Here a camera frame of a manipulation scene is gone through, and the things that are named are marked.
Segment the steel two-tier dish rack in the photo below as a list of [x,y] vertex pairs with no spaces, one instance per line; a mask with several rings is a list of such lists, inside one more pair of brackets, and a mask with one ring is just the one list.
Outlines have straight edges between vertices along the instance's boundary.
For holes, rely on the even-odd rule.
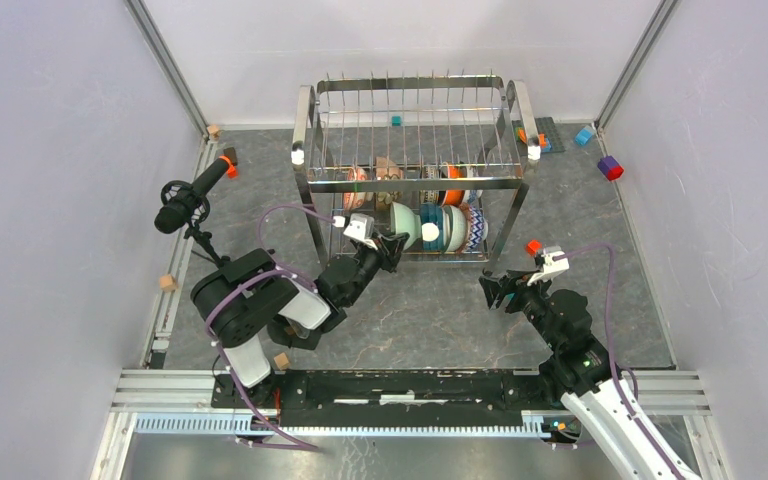
[[[391,118],[402,117],[401,126]],[[488,214],[489,235],[477,251],[429,252],[422,242],[408,250],[420,262],[478,264],[493,271],[513,231],[540,162],[541,148],[527,145],[521,156],[512,121],[538,134],[531,95],[520,79],[488,74],[384,75],[326,78],[304,85],[297,95],[291,165],[301,201],[323,196],[323,213],[348,214],[343,194],[357,185],[371,198],[359,211],[381,216],[386,198],[418,208],[421,190],[480,189],[469,204],[486,212],[497,192],[510,195],[505,213]],[[444,163],[477,168],[478,178],[443,179]],[[425,166],[439,178],[420,178]],[[352,167],[368,180],[349,182]]]

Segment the grey building baseplate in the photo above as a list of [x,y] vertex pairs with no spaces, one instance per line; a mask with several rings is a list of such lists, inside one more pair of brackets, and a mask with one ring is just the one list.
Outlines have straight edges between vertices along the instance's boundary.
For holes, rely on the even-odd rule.
[[[554,154],[562,153],[566,150],[563,143],[563,137],[558,130],[555,121],[552,117],[538,117],[535,119],[538,134],[541,137],[542,153]],[[517,140],[517,149],[521,156],[527,154],[527,145],[523,140],[524,124],[521,120],[515,119],[512,121]]]

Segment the blue white porcelain bowl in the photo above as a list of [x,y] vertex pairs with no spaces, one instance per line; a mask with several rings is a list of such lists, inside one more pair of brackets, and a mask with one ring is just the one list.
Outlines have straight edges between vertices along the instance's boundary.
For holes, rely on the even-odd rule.
[[[478,178],[479,173],[477,171],[477,168],[472,165],[467,165],[462,168],[463,170],[463,177],[467,179],[473,179]],[[463,204],[475,204],[477,200],[481,197],[482,190],[480,189],[468,189],[464,191],[462,203]]]

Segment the orange bowl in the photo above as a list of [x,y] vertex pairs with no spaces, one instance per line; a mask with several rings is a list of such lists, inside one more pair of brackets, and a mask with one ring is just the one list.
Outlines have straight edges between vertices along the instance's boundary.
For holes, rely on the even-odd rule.
[[[443,179],[463,179],[466,177],[464,167],[444,163],[440,167],[440,174]],[[441,206],[459,206],[463,203],[465,190],[459,187],[447,187],[441,190],[438,195],[438,204]]]

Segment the wooden cube back corner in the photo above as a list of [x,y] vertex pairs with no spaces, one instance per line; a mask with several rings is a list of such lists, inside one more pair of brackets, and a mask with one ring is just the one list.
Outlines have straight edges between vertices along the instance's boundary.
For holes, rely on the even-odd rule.
[[212,140],[218,140],[221,134],[221,129],[217,125],[212,124],[207,126],[206,132]]

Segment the orange curved block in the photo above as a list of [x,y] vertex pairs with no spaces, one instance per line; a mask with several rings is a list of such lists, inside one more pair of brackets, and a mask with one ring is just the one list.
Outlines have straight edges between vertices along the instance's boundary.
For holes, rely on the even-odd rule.
[[551,149],[551,143],[544,133],[530,136],[524,127],[516,129],[518,140],[525,145],[538,145],[543,151]]

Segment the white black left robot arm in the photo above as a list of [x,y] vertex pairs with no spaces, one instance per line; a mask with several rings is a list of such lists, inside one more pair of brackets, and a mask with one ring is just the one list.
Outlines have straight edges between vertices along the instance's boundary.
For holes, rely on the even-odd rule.
[[280,268],[269,252],[258,248],[204,277],[190,299],[205,322],[220,356],[227,360],[237,383],[235,392],[250,407],[266,405],[274,394],[272,366],[259,339],[272,324],[275,343],[293,341],[280,329],[298,325],[310,336],[304,349],[316,347],[333,330],[381,271],[393,272],[409,240],[407,233],[379,233],[351,243],[352,256],[333,256],[311,286]]

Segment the orange red small cube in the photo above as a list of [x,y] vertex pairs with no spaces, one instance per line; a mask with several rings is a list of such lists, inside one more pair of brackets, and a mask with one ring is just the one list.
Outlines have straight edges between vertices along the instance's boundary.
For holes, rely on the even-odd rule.
[[535,257],[542,248],[542,244],[538,240],[530,240],[525,246],[524,250],[532,257]]

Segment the pale green ceramic bowl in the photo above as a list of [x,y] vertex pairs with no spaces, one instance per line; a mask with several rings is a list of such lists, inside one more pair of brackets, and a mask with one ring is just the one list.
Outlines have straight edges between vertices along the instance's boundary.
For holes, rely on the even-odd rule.
[[407,205],[393,202],[390,205],[390,226],[394,234],[408,235],[404,249],[411,248],[421,238],[421,221],[419,216]]

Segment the wooden cube left rail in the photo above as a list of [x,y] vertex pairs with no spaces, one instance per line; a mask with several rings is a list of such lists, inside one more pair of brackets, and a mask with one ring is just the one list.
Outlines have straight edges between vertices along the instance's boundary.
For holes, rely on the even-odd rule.
[[158,286],[161,291],[170,293],[178,289],[178,282],[172,274],[165,274],[159,277]]

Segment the purple red block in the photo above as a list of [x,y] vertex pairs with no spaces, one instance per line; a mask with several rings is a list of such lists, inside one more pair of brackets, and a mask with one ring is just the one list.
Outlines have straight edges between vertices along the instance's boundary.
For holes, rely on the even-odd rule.
[[619,179],[624,174],[624,167],[610,155],[602,157],[597,162],[597,168],[609,182]]

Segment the wooden cube near base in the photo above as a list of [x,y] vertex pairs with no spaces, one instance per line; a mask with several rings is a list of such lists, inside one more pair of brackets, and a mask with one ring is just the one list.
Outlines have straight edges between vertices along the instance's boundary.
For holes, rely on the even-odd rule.
[[279,371],[286,371],[291,367],[291,360],[286,352],[275,355],[273,361],[276,369]]

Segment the black white patterned bowl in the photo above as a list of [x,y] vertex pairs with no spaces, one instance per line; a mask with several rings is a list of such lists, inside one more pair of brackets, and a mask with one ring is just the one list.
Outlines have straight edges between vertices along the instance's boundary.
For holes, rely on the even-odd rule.
[[[436,180],[439,178],[439,168],[433,165],[425,166],[421,172],[420,178],[423,180]],[[440,198],[440,190],[436,188],[424,189],[419,193],[422,204],[430,203],[437,205]]]

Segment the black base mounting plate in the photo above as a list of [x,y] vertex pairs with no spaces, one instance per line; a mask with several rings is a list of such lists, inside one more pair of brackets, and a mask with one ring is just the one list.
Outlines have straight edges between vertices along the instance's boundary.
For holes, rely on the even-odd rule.
[[513,369],[287,370],[245,394],[216,374],[211,405],[273,410],[283,427],[514,427],[525,411],[560,409],[564,392]]

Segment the black microphone on tripod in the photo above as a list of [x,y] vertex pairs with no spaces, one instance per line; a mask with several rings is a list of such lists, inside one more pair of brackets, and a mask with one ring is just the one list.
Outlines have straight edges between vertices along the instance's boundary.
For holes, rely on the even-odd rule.
[[172,234],[185,227],[184,237],[192,238],[217,267],[224,266],[230,258],[216,252],[211,244],[212,234],[202,231],[200,224],[211,212],[207,195],[227,176],[226,170],[227,164],[218,157],[191,183],[168,182],[161,189],[162,205],[154,219],[154,227],[163,234]]

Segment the blue zigzag patterned bowl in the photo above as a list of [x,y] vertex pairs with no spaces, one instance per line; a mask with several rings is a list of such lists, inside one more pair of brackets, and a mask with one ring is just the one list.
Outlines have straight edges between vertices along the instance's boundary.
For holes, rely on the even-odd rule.
[[478,207],[463,204],[460,209],[467,220],[468,227],[461,250],[463,252],[477,251],[488,235],[487,219]]

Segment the red white patterned bowl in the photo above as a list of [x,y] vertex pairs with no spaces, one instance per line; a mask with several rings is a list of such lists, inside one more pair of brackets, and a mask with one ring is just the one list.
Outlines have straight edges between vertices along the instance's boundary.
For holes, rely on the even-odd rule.
[[[347,175],[349,182],[362,182],[368,180],[368,171],[362,167],[352,167]],[[353,211],[361,208],[369,199],[371,194],[360,191],[357,185],[352,186],[352,190],[343,194],[343,208],[345,211]]]

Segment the light blue block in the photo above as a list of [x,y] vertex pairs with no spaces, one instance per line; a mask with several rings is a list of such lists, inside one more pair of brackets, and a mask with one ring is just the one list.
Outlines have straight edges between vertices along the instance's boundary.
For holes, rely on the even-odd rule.
[[596,129],[592,125],[582,127],[574,137],[574,142],[579,146],[587,145],[597,135]]

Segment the black clear-top container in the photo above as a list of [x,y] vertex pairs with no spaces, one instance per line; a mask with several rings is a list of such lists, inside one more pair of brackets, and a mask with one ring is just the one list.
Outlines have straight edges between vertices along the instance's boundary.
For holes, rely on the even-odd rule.
[[317,348],[322,337],[319,329],[306,329],[283,316],[276,316],[267,324],[267,333],[277,345],[309,351]]

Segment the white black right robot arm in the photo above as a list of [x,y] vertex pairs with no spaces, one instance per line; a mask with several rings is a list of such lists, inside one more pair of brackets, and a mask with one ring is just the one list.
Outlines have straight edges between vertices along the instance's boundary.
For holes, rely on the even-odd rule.
[[593,334],[588,299],[550,289],[535,271],[483,275],[490,309],[522,314],[550,348],[538,368],[537,392],[551,408],[564,408],[590,434],[624,479],[698,479],[669,445],[623,379],[609,349]]

